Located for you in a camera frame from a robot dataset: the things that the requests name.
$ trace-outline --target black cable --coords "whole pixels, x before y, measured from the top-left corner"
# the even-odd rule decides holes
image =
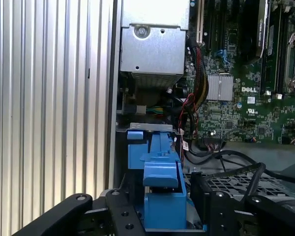
[[[235,170],[231,170],[231,171],[225,171],[224,164],[222,164],[222,165],[223,165],[224,172],[218,172],[218,173],[214,173],[212,175],[208,175],[208,176],[205,177],[205,180],[208,181],[208,180],[213,179],[213,178],[239,176],[239,175],[242,175],[242,174],[246,174],[248,172],[255,171],[255,173],[252,176],[252,178],[250,180],[250,183],[249,183],[249,185],[247,187],[247,190],[246,190],[245,195],[243,197],[243,201],[248,196],[256,194],[257,189],[258,189],[258,184],[259,184],[260,177],[261,177],[261,175],[263,174],[263,172],[266,169],[266,165],[264,163],[257,163],[257,164],[241,167],[239,169],[235,169]]]
[[[179,103],[181,105],[184,104],[184,102],[181,99],[179,99],[177,96],[175,96],[175,95],[173,95],[171,93],[166,92],[165,96],[172,99],[176,103]],[[190,135],[192,136],[193,131],[194,131],[194,127],[195,127],[195,121],[194,121],[194,118],[193,118],[193,114],[192,114],[192,111],[191,111],[189,106],[185,105],[183,108],[188,113],[188,116],[189,116],[189,119],[190,119]]]
[[[259,167],[260,167],[260,163],[257,163],[254,165],[241,167],[241,168],[238,168],[235,170],[230,170],[230,171],[226,171],[226,172],[217,172],[217,173],[206,176],[205,180],[209,181],[210,179],[213,179],[213,178],[225,178],[225,177],[240,176],[240,175],[248,173],[248,172],[256,171]]]
[[[222,167],[223,167],[224,172],[226,172],[226,168],[225,168],[225,165],[224,165],[223,159],[220,158],[220,161],[221,161],[221,165],[222,165]]]
[[[189,152],[196,156],[196,157],[206,157],[210,154],[212,154],[213,152],[212,151],[200,151],[200,152],[195,152],[193,149],[192,149],[192,142],[189,142],[188,143],[188,146],[189,146]]]
[[[211,155],[211,156],[209,156],[207,159],[205,159],[205,160],[203,160],[203,161],[200,161],[200,162],[193,162],[193,161],[191,161],[190,158],[188,157],[186,151],[184,151],[184,155],[185,155],[186,159],[187,159],[191,164],[196,165],[196,166],[204,165],[204,164],[210,162],[210,161],[214,158],[214,157],[212,157],[212,155]]]
[[[204,165],[204,164],[210,162],[211,160],[213,160],[215,158],[218,158],[219,156],[223,156],[223,155],[235,155],[235,156],[241,157],[242,159],[248,161],[251,164],[256,164],[257,163],[255,160],[253,160],[249,156],[247,156],[247,155],[245,155],[245,154],[243,154],[243,153],[241,153],[239,151],[233,151],[233,150],[223,150],[223,151],[220,151],[220,152],[216,152],[216,153],[212,154],[211,156],[209,156],[204,161],[200,161],[200,162],[192,162],[186,154],[185,154],[185,157],[190,163],[192,163],[192,164],[194,164],[196,166],[200,166],[200,165]],[[265,169],[265,173],[268,176],[271,176],[273,178],[284,180],[284,181],[287,181],[287,182],[290,182],[290,183],[295,183],[295,178],[293,178],[293,177],[276,174],[276,173],[274,173],[272,171],[269,171],[267,169]]]
[[[259,180],[263,172],[266,170],[266,165],[264,163],[258,163],[258,169],[255,171],[254,175],[252,176],[250,183],[247,187],[244,197],[242,201],[244,201],[248,196],[254,195],[257,193]]]
[[[289,205],[291,207],[295,207],[295,199],[280,201],[280,202],[277,202],[277,204],[279,204],[280,206]]]
[[[231,164],[239,165],[241,167],[245,167],[246,166],[244,164],[241,164],[241,163],[238,163],[238,162],[234,162],[234,161],[231,161],[231,160],[227,160],[227,159],[224,159],[224,158],[221,158],[221,159],[223,159],[224,162],[228,162],[228,163],[231,163]]]

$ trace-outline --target ridged metal panel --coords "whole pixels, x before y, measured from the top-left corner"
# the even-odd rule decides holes
[[[112,2],[0,0],[0,236],[105,188]]]

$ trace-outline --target wire bundle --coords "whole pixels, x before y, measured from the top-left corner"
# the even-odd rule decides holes
[[[193,46],[191,51],[196,69],[196,79],[194,81],[195,110],[198,110],[207,98],[208,80],[206,66],[204,63],[204,55],[202,54],[198,44],[195,44],[194,42],[190,42],[190,44]]]
[[[147,113],[155,113],[156,115],[162,115],[164,113],[162,107],[151,107],[147,108]]]

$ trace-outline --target ram slot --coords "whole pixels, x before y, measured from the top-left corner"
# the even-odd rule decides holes
[[[283,94],[286,72],[289,71],[289,61],[291,49],[288,48],[288,29],[289,29],[289,13],[282,13],[280,22],[280,33],[278,39],[278,60],[277,60],[277,80],[276,93]]]
[[[264,51],[261,74],[261,94],[271,95],[276,91],[279,72],[279,37],[282,21],[282,6],[271,12],[268,24],[267,50]]]

